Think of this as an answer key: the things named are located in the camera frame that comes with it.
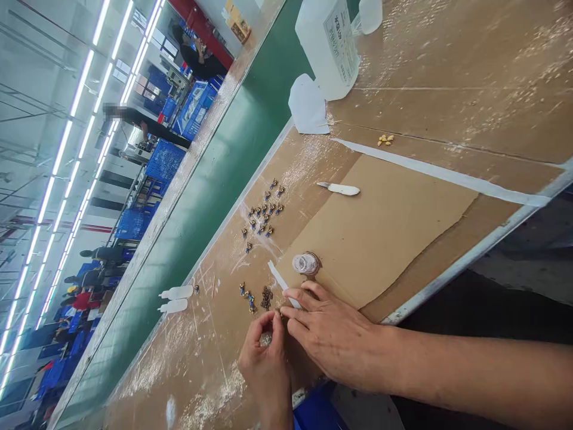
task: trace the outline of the white utility knife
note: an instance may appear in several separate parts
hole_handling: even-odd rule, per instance
[[[359,188],[348,185],[331,184],[329,182],[317,182],[316,184],[328,188],[329,191],[344,195],[356,195],[360,192]]]

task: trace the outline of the cardboard sheet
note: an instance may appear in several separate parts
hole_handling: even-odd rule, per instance
[[[360,156],[342,184],[361,192],[332,194],[277,270],[290,287],[300,285],[306,278],[292,268],[292,258],[312,251],[322,262],[317,282],[356,309],[386,291],[478,195],[367,155]]]

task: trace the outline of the glue bottle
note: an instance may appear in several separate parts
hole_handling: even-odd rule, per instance
[[[382,24],[382,0],[360,0],[358,4],[362,33],[373,33]]]
[[[294,256],[292,267],[302,275],[312,276],[316,275],[321,265],[313,253],[304,253]]]
[[[346,0],[303,0],[294,29],[324,98],[344,98],[360,63]]]
[[[159,297],[162,299],[170,299],[170,300],[177,300],[177,299],[185,299],[187,297],[191,297],[193,295],[193,286],[192,285],[183,285],[181,287],[173,287],[169,290],[163,291]]]
[[[165,312],[166,314],[172,314],[174,312],[181,312],[187,309],[187,299],[170,300],[164,305],[161,305],[157,310],[160,312]]]

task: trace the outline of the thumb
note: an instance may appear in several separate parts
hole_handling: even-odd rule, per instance
[[[277,352],[282,350],[285,344],[285,327],[282,325],[279,312],[275,312],[273,317],[273,340],[270,343],[269,349]]]

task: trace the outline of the hand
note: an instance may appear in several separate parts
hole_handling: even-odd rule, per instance
[[[261,346],[265,325],[271,322],[273,340],[269,346]],[[284,331],[278,312],[266,312],[251,323],[239,357],[239,370],[255,398],[265,430],[293,428]]]
[[[288,332],[330,379],[363,391],[384,391],[379,374],[384,373],[385,334],[392,328],[372,324],[316,282],[306,281],[301,288],[283,292],[308,309],[281,308],[289,318]]]

